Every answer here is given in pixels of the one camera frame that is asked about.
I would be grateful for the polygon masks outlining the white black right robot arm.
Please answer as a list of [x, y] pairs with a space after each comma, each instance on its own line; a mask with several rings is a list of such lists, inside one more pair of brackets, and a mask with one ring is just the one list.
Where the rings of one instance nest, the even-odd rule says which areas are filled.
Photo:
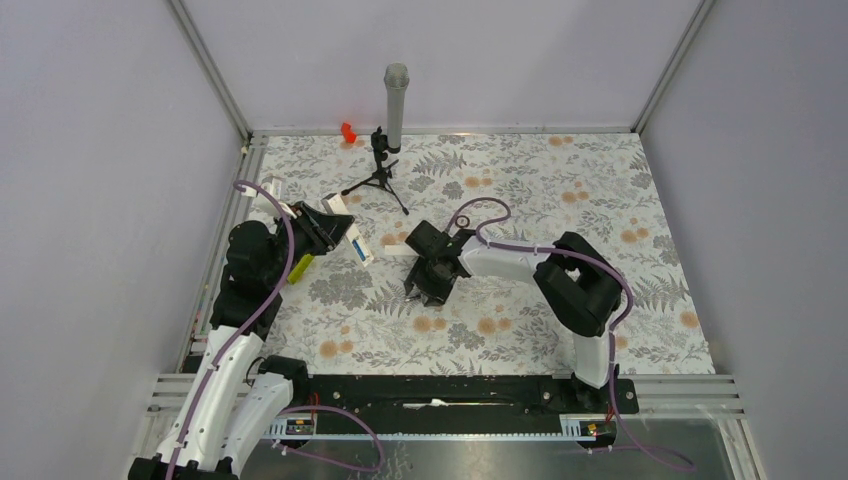
[[624, 279], [586, 241], [564, 233], [550, 245], [485, 240], [471, 229], [454, 234], [421, 222], [405, 243], [417, 259], [404, 280], [424, 305], [442, 306], [460, 278], [493, 277], [533, 285], [574, 337], [575, 402], [597, 412], [613, 398], [610, 383], [612, 314], [626, 293]]

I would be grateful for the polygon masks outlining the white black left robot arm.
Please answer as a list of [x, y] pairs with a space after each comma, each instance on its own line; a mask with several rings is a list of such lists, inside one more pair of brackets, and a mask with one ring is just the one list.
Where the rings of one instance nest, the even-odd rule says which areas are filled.
[[270, 229], [255, 220], [228, 235], [226, 263], [200, 366], [156, 452], [134, 459], [131, 479], [236, 479], [277, 414], [309, 401], [306, 366], [270, 356], [251, 390], [237, 398], [282, 305], [294, 266], [341, 243], [355, 220], [296, 203]]

